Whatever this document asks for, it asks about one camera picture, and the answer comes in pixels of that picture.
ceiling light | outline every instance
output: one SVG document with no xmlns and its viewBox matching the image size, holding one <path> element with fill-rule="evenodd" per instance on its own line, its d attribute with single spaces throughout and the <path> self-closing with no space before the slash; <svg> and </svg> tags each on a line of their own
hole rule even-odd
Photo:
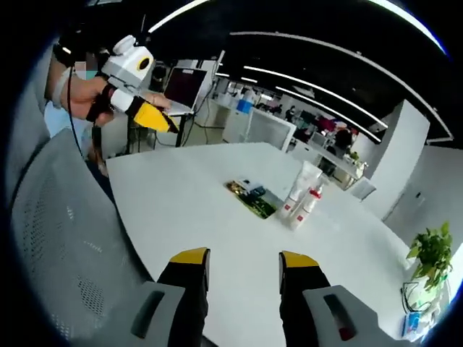
<svg viewBox="0 0 463 347">
<path fill-rule="evenodd" d="M 332 95 L 334 96 L 335 98 L 338 98 L 339 100 L 342 100 L 344 101 L 345 103 L 348 103 L 350 106 L 353 106 L 355 107 L 357 110 L 360 110 L 361 112 L 365 113 L 367 116 L 369 116 L 371 119 L 374 119 L 375 121 L 377 121 L 379 124 L 381 124 L 383 127 L 385 127 L 386 129 L 388 129 L 388 124 L 384 123 L 383 121 L 381 121 L 379 118 L 375 117 L 374 115 L 372 115 L 370 112 L 368 112 L 367 110 L 361 108 L 360 106 L 354 104 L 353 102 L 343 98 L 342 96 L 340 95 L 337 95 L 336 93 L 333 93 L 331 92 L 330 90 L 327 90 L 323 87 L 320 87 L 318 85 L 314 85 L 313 83 L 309 83 L 309 82 L 306 82 L 304 80 L 300 80 L 299 78 L 296 78 L 296 77 L 292 77 L 292 76 L 288 76 L 287 74 L 280 74 L 279 72 L 274 72 L 274 71 L 270 71 L 270 70 L 265 70 L 265 69 L 259 69 L 257 67 L 245 67 L 245 69 L 248 69 L 248 70 L 254 70 L 254 71 L 258 71 L 258 72 L 265 72 L 266 74 L 273 74 L 275 76 L 279 76 L 279 77 L 283 77 L 283 78 L 287 78 L 288 80 L 293 80 L 295 82 L 298 82 L 298 83 L 302 83 L 304 85 L 308 85 L 310 87 L 313 87 L 315 89 L 318 89 L 318 90 L 321 90 L 322 92 L 325 92 L 329 95 Z"/>
<path fill-rule="evenodd" d="M 251 80 L 250 78 L 246 78 L 246 77 L 241 77 L 241 79 L 242 79 L 243 81 L 248 81 L 248 82 L 252 82 L 252 83 L 257 83 L 257 82 L 258 82 L 258 81 L 256 81 L 256 80 Z"/>
<path fill-rule="evenodd" d="M 382 67 L 381 65 L 375 63 L 373 60 L 370 60 L 368 58 L 365 58 L 364 56 L 359 56 L 353 51 L 350 51 L 349 49 L 345 49 L 343 47 L 334 45 L 329 42 L 317 40 L 314 38 L 307 38 L 305 36 L 300 36 L 300 35 L 292 35 L 292 34 L 284 34 L 284 33 L 265 33 L 261 31 L 242 31 L 238 33 L 230 33 L 231 36 L 244 36 L 244 35 L 262 35 L 262 36 L 274 36 L 274 37 L 279 37 L 279 38 L 291 38 L 293 40 L 302 40 L 305 42 L 310 42 L 315 45 L 320 45 L 326 48 L 333 49 L 338 52 L 342 52 L 347 54 L 348 56 L 354 57 L 356 59 L 359 59 L 363 61 L 366 64 L 371 65 L 375 69 L 381 71 L 382 73 L 386 74 L 389 76 L 391 79 L 399 83 L 405 90 L 407 90 L 410 94 L 412 94 L 419 102 L 421 102 L 428 110 L 429 112 L 436 118 L 437 122 L 442 126 L 443 130 L 447 133 L 448 137 L 443 137 L 437 139 L 439 142 L 446 142 L 446 141 L 453 141 L 454 136 L 451 133 L 449 127 L 445 124 L 445 122 L 442 120 L 442 118 L 439 116 L 436 110 L 434 110 L 431 105 L 420 95 L 418 94 L 414 89 L 412 89 L 405 81 L 401 80 L 398 76 L 387 70 L 386 68 Z"/>
<path fill-rule="evenodd" d="M 334 113 L 334 114 L 336 114 L 337 116 L 339 116 L 339 117 L 345 119 L 345 120 L 348 121 L 350 124 L 356 126 L 356 127 L 359 128 L 360 130 L 362 130 L 364 133 L 369 134 L 369 135 L 370 135 L 373 139 L 375 139 L 376 141 L 381 142 L 381 140 L 380 140 L 378 137 L 376 137 L 372 132 L 369 132 L 368 130 L 366 130 L 366 128 L 362 127 L 361 125 L 359 125 L 358 123 L 352 121 L 351 119 L 347 118 L 346 116 L 340 114 L 338 111 L 335 111 L 335 110 L 333 110 L 332 108 L 329 108 L 328 106 L 325 106 L 325 105 L 323 105 L 322 103 L 319 103 L 318 101 L 315 101 L 315 100 L 313 100 L 313 99 L 311 99 L 311 98 L 307 98 L 306 96 L 303 96 L 303 95 L 297 94 L 297 93 L 295 93 L 295 92 L 292 92 L 291 90 L 287 90 L 287 89 L 284 89 L 284 88 L 282 88 L 282 87 L 276 87 L 276 89 L 279 89 L 279 90 L 281 90 L 282 92 L 285 92 L 285 93 L 288 93 L 288 94 L 295 95 L 295 96 L 297 96 L 297 97 L 299 97 L 299 98 L 302 98 L 302 99 L 305 99 L 305 100 L 307 100 L 307 101 L 310 101 L 311 103 L 314 103 L 315 105 L 319 105 L 319 106 L 323 107 L 323 108 L 326 109 L 327 111 L 330 111 L 331 113 Z"/>
<path fill-rule="evenodd" d="M 273 100 L 273 98 L 272 98 L 271 96 L 266 95 L 266 94 L 261 94 L 260 97 L 261 97 L 262 99 L 266 99 L 266 100 L 268 100 L 268 101 Z"/>
<path fill-rule="evenodd" d="M 405 11 L 404 9 L 398 7 L 397 5 L 387 1 L 387 0 L 368 0 L 369 2 L 373 2 L 374 4 L 377 4 L 395 14 L 397 14 L 399 17 L 401 17 L 403 20 L 406 20 L 408 23 L 416 27 L 421 33 L 425 34 L 431 41 L 434 42 L 436 46 L 439 47 L 441 51 L 443 51 L 444 54 L 447 54 L 445 49 L 443 49 L 442 45 L 439 43 L 436 37 L 434 37 L 433 34 L 431 34 L 431 31 L 427 29 L 424 24 L 422 24 L 419 20 L 417 20 L 415 17 L 413 17 L 410 13 Z"/>
<path fill-rule="evenodd" d="M 174 19 L 175 17 L 181 15 L 182 13 L 184 13 L 186 11 L 190 11 L 191 9 L 194 9 L 196 6 L 204 4 L 207 1 L 209 1 L 209 0 L 194 0 L 194 1 L 191 1 L 189 4 L 186 4 L 185 6 L 180 7 L 178 10 L 172 12 L 169 16 L 167 16 L 166 18 L 164 18 L 163 20 L 161 20 L 157 24 L 153 25 L 151 27 L 151 29 L 148 30 L 148 32 L 151 34 L 154 30 L 159 29 L 164 24 L 166 24 L 168 21 Z"/>
</svg>

black strap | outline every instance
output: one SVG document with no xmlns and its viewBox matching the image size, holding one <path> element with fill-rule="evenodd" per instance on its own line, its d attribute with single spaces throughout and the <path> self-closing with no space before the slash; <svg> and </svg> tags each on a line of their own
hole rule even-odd
<svg viewBox="0 0 463 347">
<path fill-rule="evenodd" d="M 90 107 L 90 110 L 88 111 L 86 118 L 88 121 L 95 123 L 100 114 L 111 111 L 111 99 L 109 97 L 109 93 L 115 89 L 116 88 L 113 85 L 107 84 L 101 94 L 96 96 L 92 107 Z"/>
</svg>

white table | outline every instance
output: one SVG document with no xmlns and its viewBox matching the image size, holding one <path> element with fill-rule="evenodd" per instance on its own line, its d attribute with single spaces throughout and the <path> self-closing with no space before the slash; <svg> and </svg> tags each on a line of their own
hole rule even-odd
<svg viewBox="0 0 463 347">
<path fill-rule="evenodd" d="M 180 251 L 211 249 L 204 335 L 220 347 L 285 346 L 279 252 L 316 259 L 332 285 L 374 309 L 399 338 L 408 247 L 354 197 L 330 185 L 297 232 L 251 213 L 224 183 L 240 176 L 286 197 L 301 164 L 268 144 L 223 144 L 108 161 L 127 233 L 153 279 Z"/>
</svg>

computer monitor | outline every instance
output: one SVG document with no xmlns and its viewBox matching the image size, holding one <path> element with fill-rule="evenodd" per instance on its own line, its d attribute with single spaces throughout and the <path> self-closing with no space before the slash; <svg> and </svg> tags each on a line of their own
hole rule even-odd
<svg viewBox="0 0 463 347">
<path fill-rule="evenodd" d="M 193 109 L 205 75 L 205 70 L 176 67 L 171 73 L 164 95 L 169 100 Z"/>
<path fill-rule="evenodd" d="M 316 119 L 317 119 L 317 116 L 315 116 L 315 115 L 313 115 L 311 113 L 308 113 L 307 111 L 302 111 L 300 117 L 302 119 L 304 119 L 304 122 L 307 123 L 307 124 L 314 124 Z"/>
</svg>

white bottle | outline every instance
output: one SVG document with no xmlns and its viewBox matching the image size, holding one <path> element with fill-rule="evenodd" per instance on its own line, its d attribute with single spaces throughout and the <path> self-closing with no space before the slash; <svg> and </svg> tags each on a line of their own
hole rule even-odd
<svg viewBox="0 0 463 347">
<path fill-rule="evenodd" d="M 321 170 L 319 168 L 316 168 L 307 161 L 302 164 L 301 171 L 294 181 L 291 192 L 286 200 L 284 200 L 284 204 L 279 211 L 279 217 L 281 219 L 286 219 L 291 215 L 298 204 L 301 203 L 307 190 L 318 180 L 320 175 Z"/>
<path fill-rule="evenodd" d="M 301 195 L 304 192 L 304 188 L 305 188 L 304 181 L 300 181 L 299 183 L 296 183 L 294 185 L 294 188 L 289 193 L 287 199 L 284 201 L 284 204 L 279 211 L 279 216 L 281 219 L 285 219 L 289 217 L 291 212 L 296 207 L 296 204 L 300 201 Z"/>
<path fill-rule="evenodd" d="M 317 204 L 318 200 L 321 199 L 321 187 L 319 189 L 311 189 L 300 206 L 294 211 L 289 218 L 289 227 L 292 230 L 298 229 L 307 219 L 307 216 L 311 214 L 313 208 Z"/>
</svg>

